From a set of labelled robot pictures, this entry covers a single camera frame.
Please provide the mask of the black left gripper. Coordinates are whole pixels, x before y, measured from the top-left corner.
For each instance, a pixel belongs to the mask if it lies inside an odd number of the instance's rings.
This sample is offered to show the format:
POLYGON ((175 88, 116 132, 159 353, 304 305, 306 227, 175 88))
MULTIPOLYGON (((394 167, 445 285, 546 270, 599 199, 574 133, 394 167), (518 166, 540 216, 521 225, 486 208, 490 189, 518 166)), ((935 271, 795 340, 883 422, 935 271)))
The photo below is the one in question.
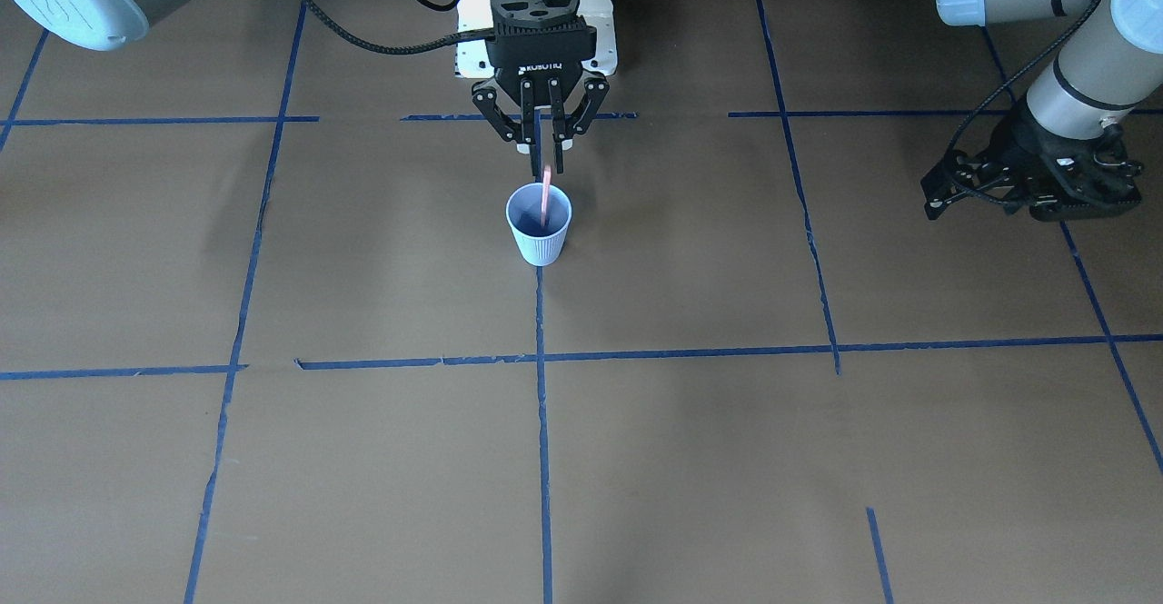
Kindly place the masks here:
POLYGON ((1006 215, 1026 208, 1039 222, 1073 222, 1122 215, 1142 202, 1122 125, 1103 125, 1096 138, 1047 132, 1026 104, 997 125, 982 152, 949 148, 919 186, 925 214, 935 222, 959 200, 978 199, 1006 215))

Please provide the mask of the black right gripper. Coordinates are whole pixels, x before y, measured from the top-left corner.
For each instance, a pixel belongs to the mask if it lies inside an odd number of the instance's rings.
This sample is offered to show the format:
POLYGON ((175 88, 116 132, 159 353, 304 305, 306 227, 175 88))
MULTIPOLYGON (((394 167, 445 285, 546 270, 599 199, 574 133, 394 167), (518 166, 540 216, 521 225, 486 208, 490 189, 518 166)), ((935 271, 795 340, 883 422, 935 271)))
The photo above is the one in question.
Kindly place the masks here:
POLYGON ((538 111, 552 120, 552 166, 564 173, 570 140, 587 133, 608 91, 590 69, 598 30, 582 0, 488 0, 492 31, 485 36, 492 78, 473 84, 471 99, 506 142, 526 144, 531 177, 541 177, 538 111))

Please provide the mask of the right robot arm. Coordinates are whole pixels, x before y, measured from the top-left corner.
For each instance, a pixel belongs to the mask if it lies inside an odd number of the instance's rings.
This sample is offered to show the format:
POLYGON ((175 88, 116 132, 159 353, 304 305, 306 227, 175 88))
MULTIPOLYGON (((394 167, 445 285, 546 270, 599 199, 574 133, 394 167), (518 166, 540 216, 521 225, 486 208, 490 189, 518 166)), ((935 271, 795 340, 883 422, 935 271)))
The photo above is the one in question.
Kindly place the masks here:
MULTIPOLYGON (((79 48, 113 51, 136 42, 193 0, 13 0, 47 31, 79 48)), ((550 116, 552 169, 588 132, 618 67, 613 0, 414 0, 457 15, 454 33, 418 45, 379 45, 354 35, 315 0, 304 9, 371 54, 415 56, 454 48, 454 72, 472 79, 471 102, 500 138, 528 154, 542 177, 541 114, 550 116)))

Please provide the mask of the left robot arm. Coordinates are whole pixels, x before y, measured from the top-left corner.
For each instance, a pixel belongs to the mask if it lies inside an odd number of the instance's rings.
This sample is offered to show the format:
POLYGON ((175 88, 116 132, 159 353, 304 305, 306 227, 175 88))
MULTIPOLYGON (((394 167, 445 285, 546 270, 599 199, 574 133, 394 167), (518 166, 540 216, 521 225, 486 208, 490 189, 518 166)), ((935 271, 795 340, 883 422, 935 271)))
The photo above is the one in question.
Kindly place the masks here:
POLYGON ((959 137, 994 95, 954 132, 919 182, 930 220, 977 199, 1039 222, 1122 215, 1142 202, 1143 166, 1130 158, 1123 120, 1160 88, 1162 0, 935 0, 951 27, 1064 19, 1059 36, 1018 69, 1034 74, 989 145, 961 152, 959 137))

